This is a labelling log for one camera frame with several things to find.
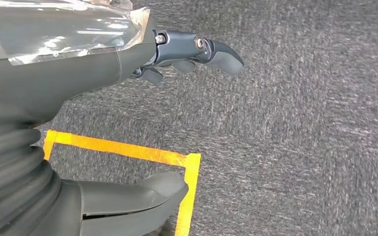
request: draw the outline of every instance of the bolt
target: bolt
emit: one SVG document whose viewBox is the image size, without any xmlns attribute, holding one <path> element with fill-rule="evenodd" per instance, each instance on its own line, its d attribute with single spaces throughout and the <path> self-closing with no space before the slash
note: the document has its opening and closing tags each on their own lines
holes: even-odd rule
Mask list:
<svg viewBox="0 0 378 236">
<path fill-rule="evenodd" d="M 156 44 L 165 43 L 166 37 L 163 34 L 159 34 L 155 36 Z"/>
<path fill-rule="evenodd" d="M 205 39 L 197 36 L 195 37 L 195 47 L 198 51 L 203 51 L 205 49 Z"/>
</svg>

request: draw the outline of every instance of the yellow floor marking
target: yellow floor marking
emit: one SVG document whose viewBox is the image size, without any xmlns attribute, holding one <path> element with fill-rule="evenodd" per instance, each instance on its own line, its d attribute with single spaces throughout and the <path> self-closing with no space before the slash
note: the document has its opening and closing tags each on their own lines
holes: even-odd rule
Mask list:
<svg viewBox="0 0 378 236">
<path fill-rule="evenodd" d="M 50 160 L 54 144 L 71 145 L 95 151 L 116 153 L 123 156 L 160 162 L 185 168 L 185 182 L 189 186 L 188 194 L 180 203 L 176 222 L 175 236 L 188 236 L 192 220 L 193 204 L 195 201 L 201 154 L 191 153 L 183 155 L 172 151 L 165 151 L 151 147 L 142 147 L 110 140 L 96 139 L 65 132 L 48 130 L 44 140 L 44 159 Z"/>
</svg>

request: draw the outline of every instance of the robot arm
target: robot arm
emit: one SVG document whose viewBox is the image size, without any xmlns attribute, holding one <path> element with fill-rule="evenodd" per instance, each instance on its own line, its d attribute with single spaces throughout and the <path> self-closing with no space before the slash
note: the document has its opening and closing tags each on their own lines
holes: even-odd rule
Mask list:
<svg viewBox="0 0 378 236">
<path fill-rule="evenodd" d="M 228 46 L 158 30 L 146 8 L 96 0 L 0 0 L 0 235 L 140 236 L 158 228 L 186 195 L 176 173 L 137 185 L 60 179 L 32 127 L 82 93 L 127 78 L 158 83 L 158 66 L 195 63 L 236 74 Z"/>
</svg>

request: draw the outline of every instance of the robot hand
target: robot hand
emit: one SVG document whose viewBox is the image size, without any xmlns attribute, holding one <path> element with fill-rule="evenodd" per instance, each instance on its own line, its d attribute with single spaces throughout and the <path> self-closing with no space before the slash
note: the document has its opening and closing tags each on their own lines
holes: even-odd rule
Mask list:
<svg viewBox="0 0 378 236">
<path fill-rule="evenodd" d="M 213 41 L 196 33 L 156 30 L 156 54 L 145 65 L 137 68 L 132 78 L 144 78 L 158 84 L 163 75 L 155 67 L 173 66 L 182 72 L 191 72 L 195 63 L 219 68 L 235 75 L 244 66 L 243 60 L 224 43 Z"/>
</svg>

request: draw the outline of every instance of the plastic wrap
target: plastic wrap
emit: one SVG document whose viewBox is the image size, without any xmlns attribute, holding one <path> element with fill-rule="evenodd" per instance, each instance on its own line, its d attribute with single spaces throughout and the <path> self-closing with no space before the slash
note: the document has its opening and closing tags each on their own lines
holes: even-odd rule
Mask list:
<svg viewBox="0 0 378 236">
<path fill-rule="evenodd" d="M 0 0 L 0 65 L 125 50 L 144 39 L 150 11 L 110 0 Z"/>
</svg>

